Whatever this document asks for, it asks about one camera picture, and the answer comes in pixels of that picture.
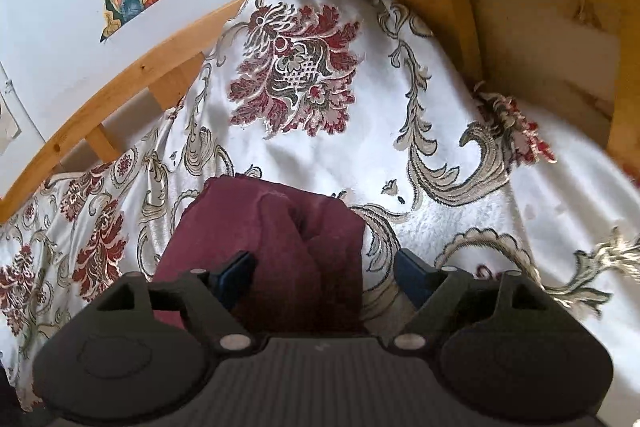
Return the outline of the maroon long-sleeve sweater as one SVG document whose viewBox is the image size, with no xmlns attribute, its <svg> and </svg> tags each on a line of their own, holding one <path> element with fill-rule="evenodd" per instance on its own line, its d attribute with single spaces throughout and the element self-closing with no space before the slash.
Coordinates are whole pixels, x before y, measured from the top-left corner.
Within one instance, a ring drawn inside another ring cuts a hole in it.
<svg viewBox="0 0 640 427">
<path fill-rule="evenodd" d="M 253 334 L 359 335 L 366 226 L 344 202 L 248 176 L 218 176 L 183 211 L 154 274 L 215 271 L 240 251 L 257 260 L 232 309 Z"/>
</svg>

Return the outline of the white floral satin bedspread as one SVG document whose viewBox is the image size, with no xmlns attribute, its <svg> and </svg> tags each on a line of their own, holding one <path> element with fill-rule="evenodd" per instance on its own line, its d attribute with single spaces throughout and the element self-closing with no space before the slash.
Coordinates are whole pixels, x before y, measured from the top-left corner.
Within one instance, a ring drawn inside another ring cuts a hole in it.
<svg viewBox="0 0 640 427">
<path fill-rule="evenodd" d="M 154 277 L 213 176 L 340 200 L 364 222 L 355 297 L 388 336 L 410 313 L 402 247 L 481 279 L 517 269 L 608 349 L 600 414 L 639 414 L 639 192 L 542 109 L 471 91 L 397 0 L 245 0 L 186 95 L 137 142 L 54 176 L 1 228 L 1 373 L 22 411 L 49 338 L 122 274 Z"/>
</svg>

